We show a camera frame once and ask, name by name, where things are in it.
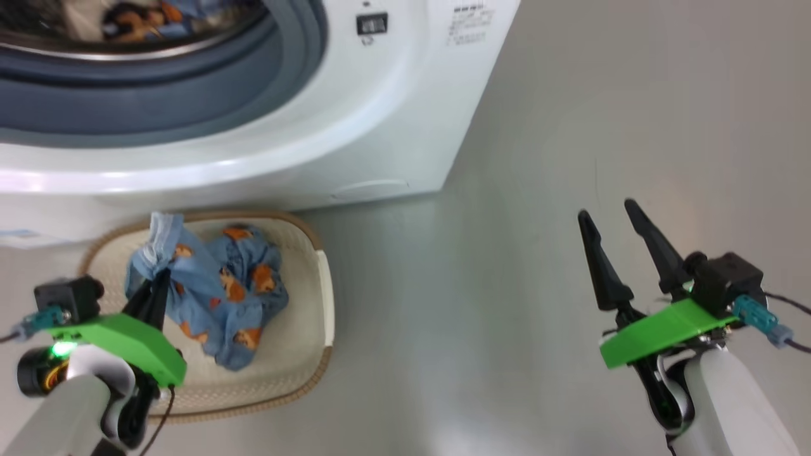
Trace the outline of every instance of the front-loading washing machine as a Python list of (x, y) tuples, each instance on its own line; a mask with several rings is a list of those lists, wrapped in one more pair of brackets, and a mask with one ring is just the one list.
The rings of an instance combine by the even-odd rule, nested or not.
[(0, 28), (0, 245), (438, 191), (520, 0), (263, 0), (216, 32)]

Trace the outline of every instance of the laundry basket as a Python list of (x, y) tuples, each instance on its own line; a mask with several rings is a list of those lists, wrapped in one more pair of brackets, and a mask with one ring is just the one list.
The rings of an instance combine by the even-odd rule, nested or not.
[[(249, 224), (262, 230), (281, 251), (281, 280), (290, 301), (265, 327), (253, 362), (238, 372), (217, 366), (198, 342), (167, 318), (164, 334), (188, 363), (168, 423), (262, 411), (310, 392), (327, 369), (335, 327), (332, 279), (318, 237), (288, 213), (193, 213), (185, 220), (186, 228), (204, 242), (220, 236), (228, 225)], [(117, 229), (93, 244), (84, 257), (79, 274), (89, 273), (105, 286), (99, 302), (103, 314), (119, 312), (127, 302), (123, 287), (127, 263), (148, 235), (148, 221)], [(160, 419), (167, 405), (166, 397), (156, 402), (150, 419)]]

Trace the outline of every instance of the gray floor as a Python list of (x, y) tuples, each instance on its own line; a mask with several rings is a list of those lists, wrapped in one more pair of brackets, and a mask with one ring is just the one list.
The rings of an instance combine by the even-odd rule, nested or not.
[[(626, 196), (685, 253), (735, 250), (798, 297), (811, 281), (811, 102), (795, 77), (811, 58), (793, 47), (807, 29), (785, 26), (806, 3), (765, 19), (756, 0), (721, 3), (525, 0), (441, 194), (303, 214), (334, 274), (324, 380), (288, 407), (167, 428), (152, 455), (669, 454), (633, 372), (599, 357), (612, 318), (578, 209), (642, 309), (657, 278)], [(82, 249), (0, 252), (4, 300), (22, 315)], [(811, 342), (811, 319), (778, 314)], [(0, 447), (36, 405), (14, 390), (22, 349), (0, 351)], [(751, 331), (732, 349), (811, 454), (811, 359)]]

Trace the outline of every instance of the cable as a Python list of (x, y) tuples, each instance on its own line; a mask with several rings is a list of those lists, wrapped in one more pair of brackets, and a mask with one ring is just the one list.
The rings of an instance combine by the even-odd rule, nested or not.
[(169, 418), (169, 413), (172, 411), (172, 405), (174, 404), (174, 385), (169, 385), (169, 392), (172, 393), (172, 397), (169, 398), (169, 406), (166, 407), (166, 412), (163, 414), (161, 422), (158, 423), (155, 432), (152, 434), (152, 438), (149, 439), (147, 445), (144, 447), (143, 450), (141, 450), (141, 454), (139, 456), (144, 456), (147, 453), (147, 451), (149, 451), (149, 448), (152, 446), (153, 443), (155, 443), (155, 438), (157, 437), (157, 434), (161, 431), (161, 429), (163, 429), (163, 425), (166, 424), (166, 419)]
[(764, 291), (763, 294), (766, 295), (769, 298), (774, 298), (774, 299), (777, 299), (778, 301), (783, 301), (784, 303), (789, 304), (789, 305), (791, 305), (791, 306), (793, 306), (795, 308), (798, 308), (802, 312), (807, 313), (808, 315), (811, 315), (811, 308), (808, 308), (808, 307), (804, 306), (803, 304), (800, 304), (800, 303), (796, 302), (794, 299), (787, 298), (787, 297), (781, 296), (781, 295), (775, 295), (774, 293), (769, 293), (768, 291)]
[(799, 351), (802, 351), (804, 353), (808, 353), (809, 355), (811, 355), (811, 346), (805, 346), (805, 345), (803, 345), (801, 343), (794, 342), (791, 339), (788, 339), (786, 341), (786, 345), (788, 345), (791, 348), (795, 348), (795, 349), (797, 349)]
[(16, 338), (17, 338), (17, 333), (11, 333), (11, 334), (9, 334), (7, 336), (4, 336), (4, 337), (0, 338), (0, 343), (11, 342)]

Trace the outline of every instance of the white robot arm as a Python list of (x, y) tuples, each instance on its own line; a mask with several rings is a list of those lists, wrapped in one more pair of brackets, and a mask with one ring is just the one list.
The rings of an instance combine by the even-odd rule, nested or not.
[(93, 345), (71, 353), (65, 380), (11, 441), (3, 456), (124, 456), (144, 437), (145, 422), (122, 419), (136, 390), (135, 372), (123, 359)]
[[(763, 272), (734, 253), (682, 260), (634, 200), (625, 208), (659, 272), (672, 305), (653, 315), (633, 308), (633, 292), (618, 277), (587, 211), (578, 216), (597, 306), (616, 311), (617, 329), (600, 345), (609, 368), (633, 367), (674, 456), (799, 456), (787, 429), (749, 370), (726, 348), (732, 331), (753, 326), (782, 348), (811, 349), (768, 310)], [(665, 368), (668, 359), (680, 359)]]
[(668, 442), (676, 456), (800, 456), (752, 374), (726, 348), (691, 358), (684, 383), (692, 414)]

